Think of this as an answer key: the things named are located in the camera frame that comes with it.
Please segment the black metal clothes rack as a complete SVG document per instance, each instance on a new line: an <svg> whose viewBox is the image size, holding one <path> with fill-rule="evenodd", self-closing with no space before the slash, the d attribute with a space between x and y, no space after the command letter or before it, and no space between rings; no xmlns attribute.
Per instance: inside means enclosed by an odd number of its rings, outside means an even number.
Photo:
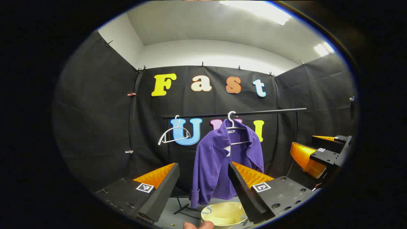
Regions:
<svg viewBox="0 0 407 229"><path fill-rule="evenodd" d="M283 114L283 113L295 113L296 118L295 118L295 137L294 141L297 141L298 139L298 131L299 131L299 114L300 112L306 111L307 108L294 108L294 109L283 109L283 110L265 110L265 111L254 111L254 112L240 112L240 113L233 113L233 116L245 116L245 115L268 115L268 114ZM180 118L213 118L213 117L224 117L224 116L230 116L229 114L205 114L205 115L189 115L189 116L181 116ZM188 215L186 213L183 213L182 211L186 208L188 208L188 205L182 206L179 200L179 197L176 196L178 204L179 204L179 210L175 211L173 214L183 214L189 217L192 217L194 219L198 219L197 217Z"/></svg>

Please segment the row of black cloth clips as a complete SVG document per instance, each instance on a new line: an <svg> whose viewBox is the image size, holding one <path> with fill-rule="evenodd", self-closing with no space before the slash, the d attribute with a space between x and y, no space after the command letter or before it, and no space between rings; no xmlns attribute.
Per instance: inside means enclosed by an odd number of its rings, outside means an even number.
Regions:
<svg viewBox="0 0 407 229"><path fill-rule="evenodd" d="M110 46L135 68L216 66L280 75L298 64L260 48L215 40L179 40L140 45L112 41Z"/></svg>

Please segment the cream round laundry hamper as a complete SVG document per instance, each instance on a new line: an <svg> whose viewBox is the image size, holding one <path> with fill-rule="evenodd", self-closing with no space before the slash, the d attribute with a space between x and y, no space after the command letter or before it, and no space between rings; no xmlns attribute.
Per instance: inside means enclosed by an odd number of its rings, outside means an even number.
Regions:
<svg viewBox="0 0 407 229"><path fill-rule="evenodd" d="M210 221L214 224L214 229L231 229L247 219L241 203L222 202L209 205L201 211L199 226Z"/></svg>

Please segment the long ceiling light panel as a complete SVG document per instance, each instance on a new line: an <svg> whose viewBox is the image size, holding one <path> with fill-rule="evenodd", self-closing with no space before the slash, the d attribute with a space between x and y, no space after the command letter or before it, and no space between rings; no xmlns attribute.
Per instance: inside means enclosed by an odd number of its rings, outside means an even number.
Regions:
<svg viewBox="0 0 407 229"><path fill-rule="evenodd" d="M291 15L267 1L220 1L221 5L242 9L283 26Z"/></svg>

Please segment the purple ribbed shirt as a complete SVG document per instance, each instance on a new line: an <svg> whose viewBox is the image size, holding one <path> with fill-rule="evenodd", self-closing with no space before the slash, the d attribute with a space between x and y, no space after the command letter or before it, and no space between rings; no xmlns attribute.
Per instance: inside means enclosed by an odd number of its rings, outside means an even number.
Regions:
<svg viewBox="0 0 407 229"><path fill-rule="evenodd" d="M231 122L225 119L218 129L209 132L201 139L196 148L192 174L190 207L206 205L212 198L229 200L236 191L228 176L228 164L236 162L261 173L264 172L264 160L261 142L257 134L248 126L234 121L235 126L245 127L228 133ZM245 144L230 145L232 142Z"/></svg>

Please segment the small ceiling light panel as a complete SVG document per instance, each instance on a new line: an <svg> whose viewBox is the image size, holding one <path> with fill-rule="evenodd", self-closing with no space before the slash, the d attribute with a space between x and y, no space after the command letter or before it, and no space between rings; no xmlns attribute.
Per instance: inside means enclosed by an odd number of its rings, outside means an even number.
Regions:
<svg viewBox="0 0 407 229"><path fill-rule="evenodd" d="M320 57L326 56L330 53L334 53L334 49L327 42L316 45L314 47L314 50Z"/></svg>

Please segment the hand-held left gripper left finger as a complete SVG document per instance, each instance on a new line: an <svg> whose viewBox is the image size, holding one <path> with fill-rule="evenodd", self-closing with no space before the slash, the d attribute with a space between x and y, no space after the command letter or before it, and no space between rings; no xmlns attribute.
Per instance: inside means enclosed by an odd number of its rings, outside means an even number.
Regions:
<svg viewBox="0 0 407 229"><path fill-rule="evenodd" d="M179 164L172 163L138 178L121 178L94 194L132 220L142 218L155 223L159 221L179 175Z"/></svg>

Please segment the white plastic clothes hanger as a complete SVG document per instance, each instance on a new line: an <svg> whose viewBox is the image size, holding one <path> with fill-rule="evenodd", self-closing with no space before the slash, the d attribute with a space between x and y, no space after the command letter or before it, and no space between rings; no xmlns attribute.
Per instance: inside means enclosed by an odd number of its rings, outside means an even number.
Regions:
<svg viewBox="0 0 407 229"><path fill-rule="evenodd" d="M244 129L244 130L247 130L245 127L241 128L241 127L235 126L234 119L231 118L231 115L234 115L234 114L236 114L235 111L230 111L230 112L228 112L228 120L231 122L231 127L227 127L227 128L226 128L226 129L228 130L228 133L231 132L232 130L235 130L235 129ZM248 142L249 142L249 141L244 141L244 142L232 142L230 145L245 144L245 143L248 143Z"/></svg>
<svg viewBox="0 0 407 229"><path fill-rule="evenodd" d="M169 142L176 142L176 141L178 141L178 140L183 140L183 139L189 139L189 138L191 137L190 132L189 132L186 128L179 126L179 123L180 123L180 120L181 120L181 119L180 119L180 116L179 116L179 115L176 115L174 118L175 118L175 120L177 121L177 126L172 127L172 128L170 128L170 129L166 130L166 131L161 135L161 137L160 137L160 139L159 139L157 145L161 145L161 144L165 144L165 143L169 143ZM182 133L183 133L183 132L186 133L186 136L183 136L183 137L178 138L178 139L167 140L167 135L168 135L169 133L171 133L174 129L181 129L181 130L182 130Z"/></svg>

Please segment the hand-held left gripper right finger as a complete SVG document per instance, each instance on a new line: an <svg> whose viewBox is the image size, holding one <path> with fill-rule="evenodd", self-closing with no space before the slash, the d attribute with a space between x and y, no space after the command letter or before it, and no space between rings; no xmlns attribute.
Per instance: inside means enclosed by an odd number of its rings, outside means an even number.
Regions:
<svg viewBox="0 0 407 229"><path fill-rule="evenodd" d="M286 176L272 178L236 162L228 164L228 176L249 221L255 224L294 210L313 194Z"/></svg>

